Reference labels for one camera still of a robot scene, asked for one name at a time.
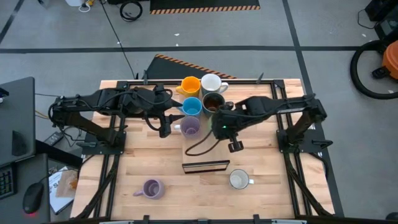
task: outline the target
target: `vacuum hose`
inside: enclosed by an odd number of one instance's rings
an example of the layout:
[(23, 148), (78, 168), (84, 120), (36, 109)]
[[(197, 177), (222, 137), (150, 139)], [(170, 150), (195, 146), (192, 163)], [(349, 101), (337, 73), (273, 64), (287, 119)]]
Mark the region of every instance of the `vacuum hose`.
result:
[(385, 41), (385, 40), (374, 40), (370, 41), (364, 45), (362, 45), (354, 54), (353, 59), (351, 60), (351, 65), (349, 68), (349, 72), (351, 74), (351, 79), (354, 83), (355, 88), (363, 93), (364, 95), (378, 99), (378, 100), (390, 100), (390, 99), (395, 99), (398, 98), (398, 93), (375, 93), (369, 89), (367, 89), (362, 83), (361, 80), (359, 80), (358, 77), (358, 60), (361, 54), (366, 51), (366, 50), (377, 50), (378, 52), (383, 52), (386, 51), (387, 46), (390, 44), (390, 42)]

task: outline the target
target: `keyboard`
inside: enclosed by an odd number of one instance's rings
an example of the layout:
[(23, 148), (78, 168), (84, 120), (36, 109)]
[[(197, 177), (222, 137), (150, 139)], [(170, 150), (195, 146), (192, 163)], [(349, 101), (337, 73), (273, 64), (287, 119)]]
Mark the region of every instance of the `keyboard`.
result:
[(0, 200), (17, 193), (15, 164), (0, 167)]

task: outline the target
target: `mug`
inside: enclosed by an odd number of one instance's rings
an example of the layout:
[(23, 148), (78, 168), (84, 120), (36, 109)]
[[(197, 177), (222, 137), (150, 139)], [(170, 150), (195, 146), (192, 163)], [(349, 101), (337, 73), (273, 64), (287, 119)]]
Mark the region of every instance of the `mug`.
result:
[(221, 82), (221, 78), (215, 74), (207, 74), (201, 78), (202, 95), (211, 92), (223, 93), (228, 89), (228, 83)]
[(203, 112), (208, 118), (223, 104), (225, 104), (224, 97), (216, 92), (207, 93), (202, 99)]
[(133, 194), (133, 196), (141, 196), (144, 195), (149, 199), (160, 199), (163, 197), (165, 192), (164, 184), (157, 179), (147, 180), (142, 187), (142, 190), (139, 190)]
[(188, 97), (184, 100), (181, 107), (178, 107), (181, 112), (189, 116), (200, 116), (201, 101), (196, 97)]
[(181, 120), (181, 123), (174, 128), (179, 130), (186, 138), (194, 138), (199, 135), (200, 121), (193, 116), (187, 116)]
[(241, 169), (236, 169), (229, 175), (229, 184), (235, 189), (245, 189), (249, 184), (254, 184), (254, 181), (249, 179), (247, 172)]
[(197, 77), (186, 77), (182, 80), (180, 86), (177, 86), (175, 91), (184, 95), (185, 97), (199, 96), (200, 79)]

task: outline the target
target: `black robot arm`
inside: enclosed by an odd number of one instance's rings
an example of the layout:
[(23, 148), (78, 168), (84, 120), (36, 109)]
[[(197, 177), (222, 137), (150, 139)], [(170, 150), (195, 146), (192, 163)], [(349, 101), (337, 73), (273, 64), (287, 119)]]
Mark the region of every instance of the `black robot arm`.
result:
[(238, 132), (252, 125), (261, 123), (273, 115), (303, 112), (297, 123), (286, 129), (287, 141), (298, 143), (304, 132), (313, 124), (323, 121), (326, 112), (315, 94), (302, 97), (273, 100), (266, 96), (252, 96), (233, 105), (223, 105), (212, 117), (211, 130), (218, 140), (229, 139), (229, 151), (236, 152), (243, 149), (243, 144), (236, 137)]
[[(173, 106), (182, 106), (171, 99), (172, 91), (158, 84), (153, 90), (135, 87), (132, 89), (106, 88), (98, 90), (92, 95), (74, 97), (59, 97), (49, 108), (49, 118), (53, 126), (63, 129), (64, 126), (74, 126), (97, 137), (110, 146), (118, 143), (120, 131), (113, 128), (102, 128), (90, 120), (82, 117), (80, 112), (95, 111), (102, 115), (117, 115), (121, 118), (142, 118), (148, 125), (159, 132), (161, 138), (171, 133), (170, 125), (182, 118), (182, 115), (166, 116), (164, 112)], [(160, 120), (160, 127), (155, 128), (148, 118)]]

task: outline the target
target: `orange vacuum cleaner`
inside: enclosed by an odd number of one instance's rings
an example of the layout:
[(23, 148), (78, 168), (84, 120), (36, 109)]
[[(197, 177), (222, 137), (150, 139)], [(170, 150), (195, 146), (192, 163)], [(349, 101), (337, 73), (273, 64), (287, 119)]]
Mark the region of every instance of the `orange vacuum cleaner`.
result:
[(390, 44), (384, 52), (381, 69), (398, 80), (398, 40)]
[(391, 76), (393, 79), (398, 80), (398, 40), (394, 43), (390, 43), (386, 40), (374, 40), (370, 41), (362, 46), (355, 52), (353, 59), (351, 60), (350, 74), (351, 79), (355, 88), (363, 93), (364, 95), (379, 99), (379, 100), (390, 100), (398, 98), (398, 93), (375, 93), (368, 90), (358, 77), (358, 60), (361, 54), (366, 50), (376, 50), (383, 54), (382, 67), (372, 72), (374, 78), (384, 78)]

